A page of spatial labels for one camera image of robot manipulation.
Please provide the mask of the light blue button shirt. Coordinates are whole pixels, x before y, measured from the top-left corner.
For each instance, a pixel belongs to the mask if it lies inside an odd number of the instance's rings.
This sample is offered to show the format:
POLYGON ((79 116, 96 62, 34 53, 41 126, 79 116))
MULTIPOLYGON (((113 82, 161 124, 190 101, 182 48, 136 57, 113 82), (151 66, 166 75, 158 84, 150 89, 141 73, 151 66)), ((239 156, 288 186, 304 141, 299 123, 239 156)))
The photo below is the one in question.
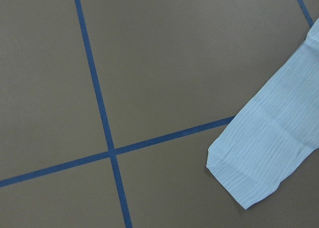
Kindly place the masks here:
POLYGON ((206 167, 243 208, 319 147, 319 25, 210 145, 206 167))

